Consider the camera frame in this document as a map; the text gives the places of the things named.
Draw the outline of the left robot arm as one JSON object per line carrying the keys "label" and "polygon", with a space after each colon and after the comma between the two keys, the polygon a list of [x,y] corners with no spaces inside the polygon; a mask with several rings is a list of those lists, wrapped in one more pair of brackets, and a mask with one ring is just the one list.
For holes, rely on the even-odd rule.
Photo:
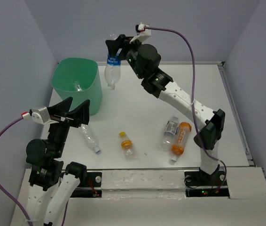
{"label": "left robot arm", "polygon": [[33,139],[26,147],[26,162],[31,164],[29,196],[25,210],[31,226],[53,226],[63,206],[77,186],[86,182],[86,166],[71,162],[66,167],[65,181],[59,184],[63,169],[61,158],[71,127],[89,123],[90,100],[71,110],[73,98],[51,106],[32,108],[29,118],[33,122],[49,125],[46,139]]}

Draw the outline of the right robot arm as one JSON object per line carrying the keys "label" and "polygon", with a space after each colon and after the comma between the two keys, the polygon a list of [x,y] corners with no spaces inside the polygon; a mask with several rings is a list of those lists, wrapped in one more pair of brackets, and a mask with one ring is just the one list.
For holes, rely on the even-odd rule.
{"label": "right robot arm", "polygon": [[211,184],[219,171],[218,141],[224,129],[225,112],[212,110],[192,100],[170,75],[159,68],[161,55],[153,45],[143,44],[139,38],[123,34],[115,40],[106,40],[105,44],[111,57],[129,63],[149,94],[170,104],[194,122],[194,142],[201,150],[199,179],[205,185]]}

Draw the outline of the clear bottle blue cap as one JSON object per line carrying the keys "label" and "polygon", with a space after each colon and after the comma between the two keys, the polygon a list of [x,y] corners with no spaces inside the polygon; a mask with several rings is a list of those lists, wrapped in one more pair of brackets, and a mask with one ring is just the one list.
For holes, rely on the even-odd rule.
{"label": "clear bottle blue cap", "polygon": [[96,136],[91,130],[90,126],[81,124],[79,131],[88,148],[95,154],[100,154],[101,148],[99,146],[99,142],[97,141]]}

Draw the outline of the blue label plastic bottle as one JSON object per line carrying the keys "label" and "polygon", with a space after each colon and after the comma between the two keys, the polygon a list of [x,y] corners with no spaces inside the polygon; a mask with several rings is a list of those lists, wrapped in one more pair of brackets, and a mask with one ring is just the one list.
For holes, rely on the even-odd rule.
{"label": "blue label plastic bottle", "polygon": [[104,71],[104,78],[107,86],[115,89],[115,85],[119,82],[121,76],[121,61],[116,56],[107,54],[107,63]]}

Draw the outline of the yellow cap orange bottle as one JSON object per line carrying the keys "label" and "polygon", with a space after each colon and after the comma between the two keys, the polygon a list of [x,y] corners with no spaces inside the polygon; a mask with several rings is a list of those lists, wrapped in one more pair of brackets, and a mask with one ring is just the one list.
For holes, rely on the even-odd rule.
{"label": "yellow cap orange bottle", "polygon": [[128,161],[136,160],[137,152],[135,150],[132,140],[128,137],[128,135],[125,132],[120,132],[119,136],[121,139],[120,146],[124,153],[125,159]]}

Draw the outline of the clear crushed plastic bottle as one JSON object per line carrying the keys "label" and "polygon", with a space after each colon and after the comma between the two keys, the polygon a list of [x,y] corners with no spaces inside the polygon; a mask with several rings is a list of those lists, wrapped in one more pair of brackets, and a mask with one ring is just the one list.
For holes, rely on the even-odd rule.
{"label": "clear crushed plastic bottle", "polygon": [[73,82],[73,87],[76,92],[82,92],[86,90],[85,86],[78,81]]}

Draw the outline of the grey label plastic bottle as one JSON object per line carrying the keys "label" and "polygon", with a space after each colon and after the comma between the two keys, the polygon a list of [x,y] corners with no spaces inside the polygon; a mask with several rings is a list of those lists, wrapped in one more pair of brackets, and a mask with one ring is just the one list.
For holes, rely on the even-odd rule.
{"label": "grey label plastic bottle", "polygon": [[169,151],[171,149],[178,131],[178,127],[179,118],[177,115],[174,115],[167,121],[161,139],[159,141],[159,146],[162,150]]}

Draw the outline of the large orange label bottle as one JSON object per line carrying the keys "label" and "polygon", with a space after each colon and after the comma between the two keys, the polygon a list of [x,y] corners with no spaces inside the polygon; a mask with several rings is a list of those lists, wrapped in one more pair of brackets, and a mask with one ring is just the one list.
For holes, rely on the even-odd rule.
{"label": "large orange label bottle", "polygon": [[177,160],[183,155],[191,130],[192,127],[189,123],[180,123],[178,127],[178,133],[171,147],[171,162],[177,162]]}

